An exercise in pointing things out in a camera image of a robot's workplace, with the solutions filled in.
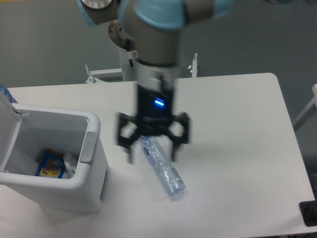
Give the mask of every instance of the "blue led light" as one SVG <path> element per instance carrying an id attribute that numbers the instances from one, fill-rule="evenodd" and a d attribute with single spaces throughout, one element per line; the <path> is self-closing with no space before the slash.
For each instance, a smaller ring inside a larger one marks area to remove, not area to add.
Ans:
<path id="1" fill-rule="evenodd" d="M 159 98 L 155 98 L 154 103 L 159 106 L 159 107 L 164 107 L 164 101 L 159 99 Z"/>

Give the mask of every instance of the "trash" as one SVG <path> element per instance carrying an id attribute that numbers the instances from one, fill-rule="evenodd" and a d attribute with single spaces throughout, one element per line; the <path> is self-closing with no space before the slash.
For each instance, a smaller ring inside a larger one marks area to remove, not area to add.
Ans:
<path id="1" fill-rule="evenodd" d="M 36 176 L 62 179 L 65 173 L 64 154 L 45 149 Z"/>

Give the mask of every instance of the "gray floor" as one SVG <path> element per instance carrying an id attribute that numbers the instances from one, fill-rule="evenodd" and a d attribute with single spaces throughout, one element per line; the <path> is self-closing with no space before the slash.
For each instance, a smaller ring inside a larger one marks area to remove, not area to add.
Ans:
<path id="1" fill-rule="evenodd" d="M 183 32 L 180 65 L 198 52 L 200 76 L 272 72 L 290 117 L 317 83 L 317 9 L 304 0 L 236 0 L 225 18 Z M 91 70 L 119 67 L 107 24 L 88 27 L 75 0 L 0 2 L 0 83 L 7 87 L 84 83 Z"/>

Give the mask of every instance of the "light blue joint cover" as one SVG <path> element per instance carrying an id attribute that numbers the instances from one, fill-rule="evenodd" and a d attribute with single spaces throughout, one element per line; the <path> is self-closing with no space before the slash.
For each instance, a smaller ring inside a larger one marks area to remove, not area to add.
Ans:
<path id="1" fill-rule="evenodd" d="M 138 0 L 137 16 L 153 27 L 177 30 L 185 26 L 185 0 Z"/>
<path id="2" fill-rule="evenodd" d="M 97 24 L 94 23 L 94 21 L 90 18 L 90 16 L 85 11 L 84 6 L 81 3 L 81 0 L 77 0 L 77 4 L 79 6 L 79 9 L 80 9 L 81 13 L 83 14 L 83 17 L 85 19 L 86 24 L 89 25 L 89 26 L 97 26 Z"/>
<path id="3" fill-rule="evenodd" d="M 129 3 L 130 3 L 130 0 L 121 0 L 120 5 L 119 5 L 119 9 L 118 9 L 118 19 L 120 21 L 121 27 L 128 34 L 129 34 L 129 32 L 124 24 L 124 14 L 125 14 L 125 10 L 126 10 L 127 6 L 129 5 Z"/>
<path id="4" fill-rule="evenodd" d="M 226 15 L 233 6 L 234 0 L 214 0 L 213 18 Z"/>

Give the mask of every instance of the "trash bin lid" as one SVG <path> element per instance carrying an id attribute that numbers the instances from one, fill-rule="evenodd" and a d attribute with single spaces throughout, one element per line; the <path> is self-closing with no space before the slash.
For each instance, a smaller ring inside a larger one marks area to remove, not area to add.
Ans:
<path id="1" fill-rule="evenodd" d="M 0 92 L 0 172 L 9 159 L 21 125 L 22 116 Z"/>

